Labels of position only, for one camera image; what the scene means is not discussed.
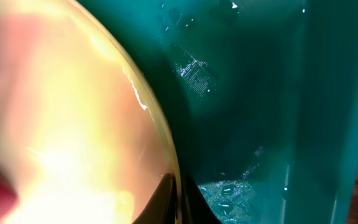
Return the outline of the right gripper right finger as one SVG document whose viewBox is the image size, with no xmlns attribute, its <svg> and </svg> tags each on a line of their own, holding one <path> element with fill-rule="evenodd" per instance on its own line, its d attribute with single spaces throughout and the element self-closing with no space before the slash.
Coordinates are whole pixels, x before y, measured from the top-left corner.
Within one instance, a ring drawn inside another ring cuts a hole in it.
<svg viewBox="0 0 358 224">
<path fill-rule="evenodd" d="M 185 177 L 181 184 L 182 223 L 221 224 L 202 196 L 195 181 L 191 177 Z"/>
</svg>

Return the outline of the yellow-green plate top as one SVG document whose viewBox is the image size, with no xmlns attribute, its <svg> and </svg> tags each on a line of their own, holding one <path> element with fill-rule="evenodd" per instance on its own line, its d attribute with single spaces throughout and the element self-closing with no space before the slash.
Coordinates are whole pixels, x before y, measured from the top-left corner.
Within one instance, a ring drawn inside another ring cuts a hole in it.
<svg viewBox="0 0 358 224">
<path fill-rule="evenodd" d="M 76 1 L 0 1 L 0 223 L 133 223 L 177 155 L 142 72 Z"/>
</svg>

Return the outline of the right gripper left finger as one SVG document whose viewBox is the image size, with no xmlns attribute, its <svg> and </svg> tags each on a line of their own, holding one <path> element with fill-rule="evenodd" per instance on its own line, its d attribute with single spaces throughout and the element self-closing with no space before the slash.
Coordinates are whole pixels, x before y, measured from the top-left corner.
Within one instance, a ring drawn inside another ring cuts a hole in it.
<svg viewBox="0 0 358 224">
<path fill-rule="evenodd" d="M 141 214 L 133 224 L 175 224 L 177 186 L 175 176 L 165 174 Z"/>
</svg>

